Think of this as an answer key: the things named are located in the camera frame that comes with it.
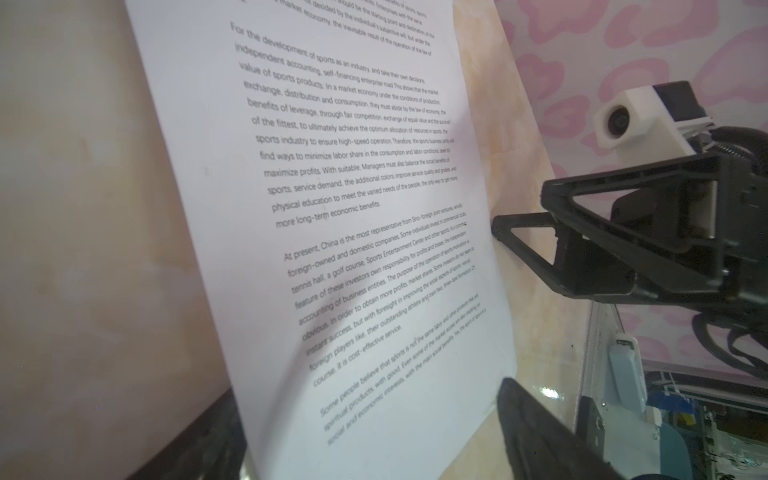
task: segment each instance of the white plastic part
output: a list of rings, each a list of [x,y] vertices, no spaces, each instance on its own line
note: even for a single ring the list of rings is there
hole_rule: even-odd
[[[645,421],[651,425],[661,427],[661,410],[657,409],[656,407],[646,407]]]
[[[614,344],[608,349],[608,358],[611,360],[611,370],[614,373],[621,405],[631,412],[645,412],[648,391],[645,388],[637,339],[618,333]]]
[[[608,131],[608,118],[618,108],[629,112],[629,126],[621,136]],[[616,150],[622,167],[652,164],[693,155],[683,133],[688,134],[708,125],[712,119],[697,118],[675,124],[653,87],[631,88],[622,91],[594,114],[594,133],[598,145]]]

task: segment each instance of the white paper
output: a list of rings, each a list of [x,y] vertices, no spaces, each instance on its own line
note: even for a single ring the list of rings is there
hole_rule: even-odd
[[[516,369],[452,3],[127,6],[259,478],[437,477]]]

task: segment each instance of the beige marble surface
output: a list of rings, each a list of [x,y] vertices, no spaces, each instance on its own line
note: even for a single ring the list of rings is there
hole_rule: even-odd
[[[493,1],[454,13],[491,212],[538,210],[552,172]],[[121,0],[0,2],[0,206],[0,478],[124,478],[228,379]],[[572,425],[588,306],[496,251],[518,379]],[[511,476],[495,414],[444,476]]]
[[[554,175],[494,2],[454,0],[453,15],[491,216],[543,211],[541,184]],[[552,260],[551,229],[516,233]],[[573,428],[589,302],[554,294],[506,247],[497,242],[495,251],[515,327],[517,380]],[[443,474],[446,480],[511,477],[495,412]]]

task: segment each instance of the camera lens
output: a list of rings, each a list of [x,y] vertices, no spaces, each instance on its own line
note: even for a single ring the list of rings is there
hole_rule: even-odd
[[[619,107],[608,117],[608,131],[614,137],[620,137],[629,128],[629,110]]]

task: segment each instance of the pink patterned wall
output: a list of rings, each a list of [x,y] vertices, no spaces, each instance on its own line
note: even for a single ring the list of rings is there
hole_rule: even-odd
[[[496,0],[558,177],[617,168],[592,114],[619,91],[688,80],[720,125],[768,129],[768,0]],[[607,211],[611,195],[590,200]],[[693,335],[679,307],[623,306],[644,359],[731,369]],[[724,331],[711,329],[724,345]],[[751,339],[737,345],[764,356]]]

